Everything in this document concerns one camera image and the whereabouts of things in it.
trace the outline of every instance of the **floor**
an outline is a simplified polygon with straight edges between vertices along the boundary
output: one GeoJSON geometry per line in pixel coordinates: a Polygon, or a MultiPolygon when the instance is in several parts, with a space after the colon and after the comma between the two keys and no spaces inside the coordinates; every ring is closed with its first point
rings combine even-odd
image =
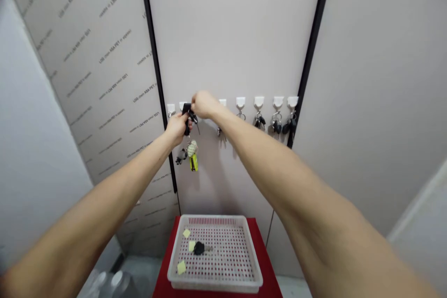
{"type": "MultiPolygon", "coordinates": [[[[129,256],[124,260],[121,270],[132,275],[141,297],[151,297],[161,266],[160,258],[129,256]]],[[[284,298],[312,298],[304,280],[285,276],[276,278],[284,298]]]]}

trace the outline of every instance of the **white plastic basket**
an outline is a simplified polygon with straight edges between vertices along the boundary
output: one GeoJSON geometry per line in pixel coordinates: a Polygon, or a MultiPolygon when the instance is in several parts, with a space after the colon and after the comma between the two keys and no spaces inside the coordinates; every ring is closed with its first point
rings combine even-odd
{"type": "Polygon", "coordinates": [[[263,279],[247,219],[243,216],[182,215],[168,269],[174,289],[257,293],[263,279]],[[190,230],[188,238],[183,236],[190,230]],[[212,246],[202,255],[189,252],[189,241],[212,246]],[[185,261],[186,272],[177,273],[185,261]]]}

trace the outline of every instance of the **white wall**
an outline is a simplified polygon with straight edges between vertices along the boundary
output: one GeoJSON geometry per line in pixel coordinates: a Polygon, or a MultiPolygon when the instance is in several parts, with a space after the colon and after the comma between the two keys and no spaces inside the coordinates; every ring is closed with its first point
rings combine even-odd
{"type": "Polygon", "coordinates": [[[388,240],[399,256],[447,296],[447,161],[421,190],[388,240]]]}
{"type": "MultiPolygon", "coordinates": [[[[274,95],[296,96],[317,0],[150,0],[166,103],[190,101],[207,89],[237,112],[246,97],[247,122],[255,96],[265,96],[270,122],[274,95]]],[[[286,103],[281,109],[289,113],[286,103]]],[[[176,166],[182,213],[255,217],[264,241],[272,208],[258,191],[217,126],[200,122],[199,171],[176,166]]]]}
{"type": "Polygon", "coordinates": [[[445,0],[326,2],[293,150],[383,235],[447,157],[446,19],[445,0]]]}
{"type": "MultiPolygon", "coordinates": [[[[13,0],[0,0],[0,272],[92,183],[13,0]]],[[[121,252],[115,238],[96,267],[121,252]]]]}
{"type": "MultiPolygon", "coordinates": [[[[143,0],[16,0],[94,184],[164,131],[143,0]]],[[[117,236],[162,256],[179,214],[169,162],[117,236]]]]}

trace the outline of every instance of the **red table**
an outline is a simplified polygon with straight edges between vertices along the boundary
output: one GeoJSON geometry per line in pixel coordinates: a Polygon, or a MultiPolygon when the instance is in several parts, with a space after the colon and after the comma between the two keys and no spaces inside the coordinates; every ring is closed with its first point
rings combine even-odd
{"type": "Polygon", "coordinates": [[[279,289],[278,282],[276,281],[275,273],[270,263],[269,255],[265,249],[264,242],[262,240],[261,232],[257,227],[256,219],[247,218],[248,227],[250,229],[251,239],[255,246],[257,260],[259,267],[261,268],[262,278],[264,280],[263,285],[259,288],[257,294],[247,293],[231,293],[231,292],[210,292],[210,291],[193,291],[193,290],[174,290],[171,286],[171,282],[168,281],[168,268],[171,261],[172,249],[174,248],[174,242],[176,239],[178,222],[180,217],[176,217],[174,227],[172,228],[171,236],[169,238],[168,248],[164,255],[162,267],[158,274],[157,284],[155,286],[153,298],[167,298],[167,297],[282,297],[279,289]]]}

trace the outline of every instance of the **forearm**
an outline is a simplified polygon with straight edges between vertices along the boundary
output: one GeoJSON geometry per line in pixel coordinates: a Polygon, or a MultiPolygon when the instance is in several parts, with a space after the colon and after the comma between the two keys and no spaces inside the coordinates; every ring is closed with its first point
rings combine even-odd
{"type": "Polygon", "coordinates": [[[288,147],[219,109],[213,120],[236,149],[244,167],[279,215],[290,212],[311,220],[328,187],[288,147]]]}
{"type": "Polygon", "coordinates": [[[225,108],[218,108],[212,118],[280,217],[315,297],[375,297],[405,291],[435,296],[358,209],[292,150],[225,108]]]}
{"type": "Polygon", "coordinates": [[[165,133],[64,214],[3,283],[14,297],[75,297],[173,148],[165,133]],[[23,285],[23,274],[32,285],[23,285]]]}

